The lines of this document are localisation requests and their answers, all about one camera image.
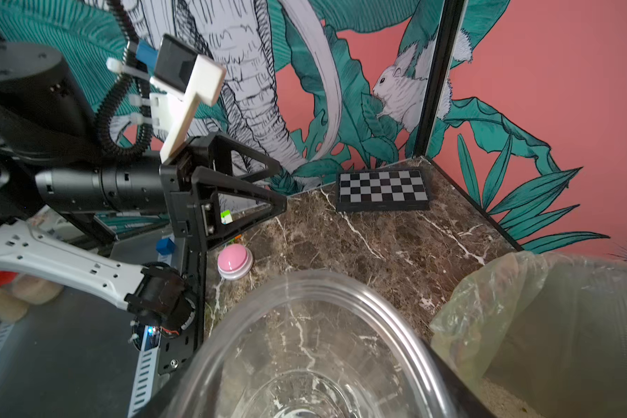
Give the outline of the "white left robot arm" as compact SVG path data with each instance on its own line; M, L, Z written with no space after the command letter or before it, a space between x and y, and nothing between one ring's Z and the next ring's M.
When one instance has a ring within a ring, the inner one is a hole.
M204 254L285 212L286 198L260 186L280 164L221 133L172 151L111 155L92 139L91 117L59 51L0 41L0 270L95 295L177 337L200 311L185 272L112 262L27 219L50 207L111 243L96 214L166 212L174 234Z

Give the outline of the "pink round button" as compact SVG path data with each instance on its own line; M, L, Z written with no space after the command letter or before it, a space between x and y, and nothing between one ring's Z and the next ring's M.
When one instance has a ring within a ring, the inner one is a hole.
M254 256L247 247L232 244L219 253L217 270L225 280L238 280L248 275L253 264Z

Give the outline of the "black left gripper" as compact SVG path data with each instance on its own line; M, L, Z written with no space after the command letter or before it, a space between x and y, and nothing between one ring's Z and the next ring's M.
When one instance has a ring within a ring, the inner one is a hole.
M254 183L282 166L224 132L191 137L160 166L172 231L193 251L210 251L287 210L287 198ZM233 222L223 225L222 212Z

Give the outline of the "black white checkerboard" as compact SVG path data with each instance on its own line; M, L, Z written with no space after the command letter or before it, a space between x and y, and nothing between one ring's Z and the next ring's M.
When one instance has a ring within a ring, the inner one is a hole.
M336 192L338 212L408 212L430 207L423 170L418 167L340 172Z

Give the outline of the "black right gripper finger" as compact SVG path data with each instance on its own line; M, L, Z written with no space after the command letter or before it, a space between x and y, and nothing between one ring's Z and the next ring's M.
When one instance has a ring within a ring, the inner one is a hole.
M470 389L457 377L455 372L435 353L429 349L434 364L436 365L443 384L447 389L449 397L459 418L495 418L496 416L486 408L480 399L476 397Z

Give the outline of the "colourful puzzle cube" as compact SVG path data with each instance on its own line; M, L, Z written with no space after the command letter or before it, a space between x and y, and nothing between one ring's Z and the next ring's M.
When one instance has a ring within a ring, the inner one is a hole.
M230 210L226 210L221 213L220 220L223 225L228 225L233 222L233 214Z

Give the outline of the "white bin with green bag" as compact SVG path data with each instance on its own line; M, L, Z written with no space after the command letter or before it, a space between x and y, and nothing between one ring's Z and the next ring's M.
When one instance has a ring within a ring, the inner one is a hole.
M510 253L466 276L431 345L470 388L489 379L544 417L627 417L627 262Z

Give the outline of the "jar with patterned lid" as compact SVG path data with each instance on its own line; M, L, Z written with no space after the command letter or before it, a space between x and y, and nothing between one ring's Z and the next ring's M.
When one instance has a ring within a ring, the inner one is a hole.
M453 417L424 342L339 273L268 280L215 327L144 417Z

